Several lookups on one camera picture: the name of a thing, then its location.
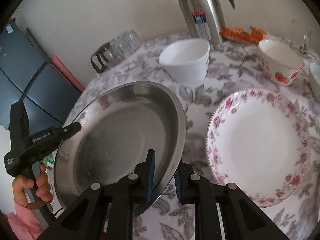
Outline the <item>stainless steel plate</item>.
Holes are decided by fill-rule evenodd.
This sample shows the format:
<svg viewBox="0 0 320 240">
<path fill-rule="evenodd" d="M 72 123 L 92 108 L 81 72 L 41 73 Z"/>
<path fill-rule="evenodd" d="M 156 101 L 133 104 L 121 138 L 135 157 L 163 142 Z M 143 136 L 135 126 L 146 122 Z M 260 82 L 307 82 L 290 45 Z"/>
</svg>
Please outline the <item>stainless steel plate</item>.
<svg viewBox="0 0 320 240">
<path fill-rule="evenodd" d="M 131 174 L 155 152 L 151 201 L 170 184 L 182 157 L 186 123 L 177 95 L 150 81 L 118 86 L 76 117 L 81 130 L 63 141 L 54 165 L 54 189 L 67 208 L 93 183 L 108 185 Z"/>
</svg>

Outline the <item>floral grey tablecloth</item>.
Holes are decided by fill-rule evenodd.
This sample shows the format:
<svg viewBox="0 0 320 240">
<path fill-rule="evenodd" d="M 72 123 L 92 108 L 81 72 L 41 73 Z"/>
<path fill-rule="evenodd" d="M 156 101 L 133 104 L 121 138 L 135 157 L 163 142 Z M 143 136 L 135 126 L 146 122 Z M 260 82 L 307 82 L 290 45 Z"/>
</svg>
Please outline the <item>floral grey tablecloth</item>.
<svg viewBox="0 0 320 240">
<path fill-rule="evenodd" d="M 263 73 L 256 46 L 225 42 L 210 53 L 207 76 L 180 85 L 159 64 L 175 34 L 145 43 L 131 59 L 97 74 L 72 108 L 67 122 L 104 92 L 133 81 L 165 85 L 180 99 L 187 135 L 182 155 L 194 171 L 247 192 L 260 178 L 279 187 L 270 196 L 255 191 L 264 213 L 289 239 L 307 239 L 318 222 L 319 103 L 306 72 L 287 87 Z"/>
</svg>

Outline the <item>upturned drinking glass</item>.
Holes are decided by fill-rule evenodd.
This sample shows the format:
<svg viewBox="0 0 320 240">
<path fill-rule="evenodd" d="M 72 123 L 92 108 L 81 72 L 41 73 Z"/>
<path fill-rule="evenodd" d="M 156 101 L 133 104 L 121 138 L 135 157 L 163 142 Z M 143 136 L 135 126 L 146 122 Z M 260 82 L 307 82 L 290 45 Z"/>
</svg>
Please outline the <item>upturned drinking glass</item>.
<svg viewBox="0 0 320 240">
<path fill-rule="evenodd" d="M 144 43 L 135 30 L 121 33 L 122 39 L 129 45 L 132 51 L 137 51 Z"/>
<path fill-rule="evenodd" d="M 131 55 L 131 47 L 122 38 L 112 39 L 110 41 L 110 46 L 114 52 L 114 55 L 118 59 L 125 59 Z"/>
</svg>

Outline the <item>white square bowl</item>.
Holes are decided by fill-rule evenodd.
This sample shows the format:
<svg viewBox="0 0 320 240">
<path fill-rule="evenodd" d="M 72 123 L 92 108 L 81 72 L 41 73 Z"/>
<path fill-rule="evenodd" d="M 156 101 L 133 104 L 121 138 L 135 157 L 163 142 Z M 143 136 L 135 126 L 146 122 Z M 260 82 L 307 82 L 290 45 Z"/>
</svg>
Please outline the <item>white square bowl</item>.
<svg viewBox="0 0 320 240">
<path fill-rule="evenodd" d="M 159 63 L 179 83 L 202 81 L 208 72 L 210 44 L 200 38 L 179 40 L 167 46 Z"/>
</svg>

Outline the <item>pink floral porcelain plate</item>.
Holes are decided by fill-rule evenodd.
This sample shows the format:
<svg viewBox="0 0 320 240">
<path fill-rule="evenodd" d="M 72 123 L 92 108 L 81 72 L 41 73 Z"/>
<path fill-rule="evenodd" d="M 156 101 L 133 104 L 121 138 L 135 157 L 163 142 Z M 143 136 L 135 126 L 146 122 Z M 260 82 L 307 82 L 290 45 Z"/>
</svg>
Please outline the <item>pink floral porcelain plate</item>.
<svg viewBox="0 0 320 240">
<path fill-rule="evenodd" d="M 206 137 L 210 171 L 219 185 L 235 183 L 260 208 L 291 196 L 310 163 L 305 109 L 267 88 L 246 88 L 219 104 Z"/>
</svg>

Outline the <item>orange snack packet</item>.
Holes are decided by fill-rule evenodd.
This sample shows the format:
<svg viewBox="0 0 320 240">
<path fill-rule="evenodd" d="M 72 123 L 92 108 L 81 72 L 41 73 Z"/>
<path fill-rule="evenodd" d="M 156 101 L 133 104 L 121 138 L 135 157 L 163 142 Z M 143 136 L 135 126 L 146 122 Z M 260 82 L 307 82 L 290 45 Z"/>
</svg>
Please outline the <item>orange snack packet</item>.
<svg viewBox="0 0 320 240">
<path fill-rule="evenodd" d="M 220 34 L 229 41 L 250 44 L 250 35 L 244 29 L 238 27 L 228 27 L 222 29 Z"/>
<path fill-rule="evenodd" d="M 249 37 L 250 37 L 251 43 L 258 44 L 261 40 L 264 39 L 266 35 L 268 35 L 268 32 L 265 31 L 264 29 L 258 29 L 255 27 L 250 27 L 250 29 L 251 29 L 251 33 Z"/>
</svg>

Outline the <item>light blue bowl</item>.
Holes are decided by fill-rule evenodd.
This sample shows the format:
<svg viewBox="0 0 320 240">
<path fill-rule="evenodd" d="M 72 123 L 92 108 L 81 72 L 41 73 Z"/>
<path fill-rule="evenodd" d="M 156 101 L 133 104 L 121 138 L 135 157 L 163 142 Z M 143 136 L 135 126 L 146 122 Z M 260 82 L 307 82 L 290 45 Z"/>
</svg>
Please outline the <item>light blue bowl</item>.
<svg viewBox="0 0 320 240">
<path fill-rule="evenodd" d="M 320 101 L 320 67 L 319 64 L 310 63 L 309 81 L 313 96 L 317 102 Z"/>
</svg>

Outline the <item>strawberry pattern red-rimmed bowl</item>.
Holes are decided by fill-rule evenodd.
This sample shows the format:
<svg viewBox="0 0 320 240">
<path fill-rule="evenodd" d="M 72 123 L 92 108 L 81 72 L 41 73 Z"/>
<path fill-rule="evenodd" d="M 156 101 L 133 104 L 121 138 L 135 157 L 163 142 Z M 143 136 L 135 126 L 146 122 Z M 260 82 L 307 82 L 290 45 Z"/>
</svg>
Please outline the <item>strawberry pattern red-rimmed bowl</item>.
<svg viewBox="0 0 320 240">
<path fill-rule="evenodd" d="M 291 85 L 305 66 L 302 58 L 284 42 L 264 39 L 259 42 L 258 49 L 263 72 L 279 85 Z"/>
</svg>

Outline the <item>stainless steel thermos jug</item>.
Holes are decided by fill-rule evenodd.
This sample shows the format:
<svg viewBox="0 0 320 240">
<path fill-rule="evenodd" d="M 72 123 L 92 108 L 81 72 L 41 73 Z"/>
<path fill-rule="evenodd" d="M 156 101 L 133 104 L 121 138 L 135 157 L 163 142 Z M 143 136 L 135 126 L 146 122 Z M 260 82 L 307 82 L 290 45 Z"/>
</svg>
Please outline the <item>stainless steel thermos jug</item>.
<svg viewBox="0 0 320 240">
<path fill-rule="evenodd" d="M 205 39 L 210 44 L 221 44 L 225 38 L 225 20 L 219 0 L 178 0 L 189 33 L 193 38 Z"/>
</svg>

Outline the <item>dark blue panel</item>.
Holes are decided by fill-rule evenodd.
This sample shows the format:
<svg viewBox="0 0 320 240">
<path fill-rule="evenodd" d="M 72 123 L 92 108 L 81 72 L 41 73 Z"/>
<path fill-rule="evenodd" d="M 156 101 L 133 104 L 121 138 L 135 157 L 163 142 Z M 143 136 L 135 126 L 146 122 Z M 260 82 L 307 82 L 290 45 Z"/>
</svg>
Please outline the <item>dark blue panel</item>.
<svg viewBox="0 0 320 240">
<path fill-rule="evenodd" d="M 10 20 L 1 33 L 1 126 L 9 128 L 10 107 L 21 101 L 31 134 L 61 127 L 80 94 Z"/>
</svg>

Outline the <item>clear glass mug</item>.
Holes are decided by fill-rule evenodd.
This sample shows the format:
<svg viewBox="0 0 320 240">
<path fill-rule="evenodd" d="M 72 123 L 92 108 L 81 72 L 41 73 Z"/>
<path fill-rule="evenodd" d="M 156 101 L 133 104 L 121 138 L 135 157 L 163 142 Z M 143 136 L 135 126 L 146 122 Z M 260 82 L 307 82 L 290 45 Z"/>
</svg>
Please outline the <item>clear glass mug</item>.
<svg viewBox="0 0 320 240">
<path fill-rule="evenodd" d="M 297 19 L 291 21 L 290 47 L 300 55 L 306 55 L 310 49 L 312 31 Z"/>
</svg>

